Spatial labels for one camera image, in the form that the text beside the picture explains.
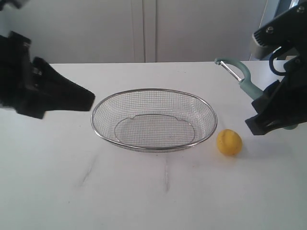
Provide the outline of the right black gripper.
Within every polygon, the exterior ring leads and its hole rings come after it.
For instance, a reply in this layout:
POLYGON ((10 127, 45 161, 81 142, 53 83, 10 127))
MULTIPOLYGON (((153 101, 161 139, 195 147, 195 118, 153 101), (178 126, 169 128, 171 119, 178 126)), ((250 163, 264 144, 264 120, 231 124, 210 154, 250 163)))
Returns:
POLYGON ((298 56, 284 64, 286 81, 275 81, 251 103, 257 114, 245 123, 255 136, 307 121, 307 46, 285 46, 282 53, 293 48, 298 56))

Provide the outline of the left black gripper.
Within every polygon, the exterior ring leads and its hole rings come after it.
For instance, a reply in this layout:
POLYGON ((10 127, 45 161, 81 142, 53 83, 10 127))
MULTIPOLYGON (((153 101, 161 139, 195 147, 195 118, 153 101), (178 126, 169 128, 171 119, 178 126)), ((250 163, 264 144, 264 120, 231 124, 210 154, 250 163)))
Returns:
POLYGON ((30 39, 13 31, 0 37, 0 106, 37 119, 47 111, 90 111, 95 94, 40 57, 31 63, 30 45, 30 39))

